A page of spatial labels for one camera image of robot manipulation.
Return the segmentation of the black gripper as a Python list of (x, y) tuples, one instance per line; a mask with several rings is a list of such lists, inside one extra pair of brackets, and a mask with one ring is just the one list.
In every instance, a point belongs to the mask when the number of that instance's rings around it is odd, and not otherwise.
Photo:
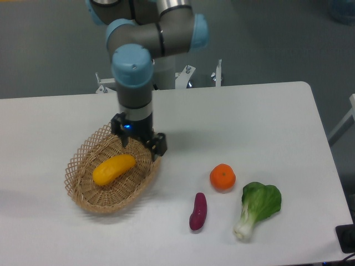
[(111, 133), (120, 138), (122, 147), (126, 147), (129, 138), (141, 142), (151, 153), (153, 162), (162, 157), (167, 149), (166, 135), (153, 132), (153, 113), (142, 120), (129, 120), (126, 113), (115, 114), (111, 121)]

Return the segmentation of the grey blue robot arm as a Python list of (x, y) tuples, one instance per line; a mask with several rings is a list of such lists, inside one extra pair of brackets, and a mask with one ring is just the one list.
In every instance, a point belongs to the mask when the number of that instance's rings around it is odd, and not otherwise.
[(209, 27), (190, 1), (86, 1), (92, 20), (106, 25), (105, 46), (119, 110), (111, 132), (123, 146), (142, 143), (153, 160), (167, 151), (166, 136), (153, 130), (152, 91), (156, 59), (203, 49)]

